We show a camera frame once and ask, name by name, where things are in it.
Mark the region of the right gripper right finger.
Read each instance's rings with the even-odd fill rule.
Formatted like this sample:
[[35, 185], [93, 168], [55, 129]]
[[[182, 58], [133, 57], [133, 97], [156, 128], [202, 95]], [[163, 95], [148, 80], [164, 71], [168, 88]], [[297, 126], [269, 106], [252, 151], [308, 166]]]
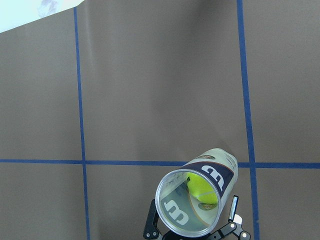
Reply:
[[242, 227], [243, 218], [236, 213], [239, 197], [234, 195], [230, 207], [228, 223], [211, 235], [212, 240], [222, 240], [234, 235], [238, 240], [250, 240], [251, 234]]

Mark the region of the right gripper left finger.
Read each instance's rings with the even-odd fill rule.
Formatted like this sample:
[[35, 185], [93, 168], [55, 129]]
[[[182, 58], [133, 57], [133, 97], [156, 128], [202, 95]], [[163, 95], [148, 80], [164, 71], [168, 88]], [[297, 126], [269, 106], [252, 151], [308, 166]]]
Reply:
[[153, 199], [149, 206], [149, 211], [143, 230], [143, 237], [145, 240], [155, 240], [160, 236], [160, 230], [158, 229], [158, 220], [159, 214], [156, 208], [155, 199]]

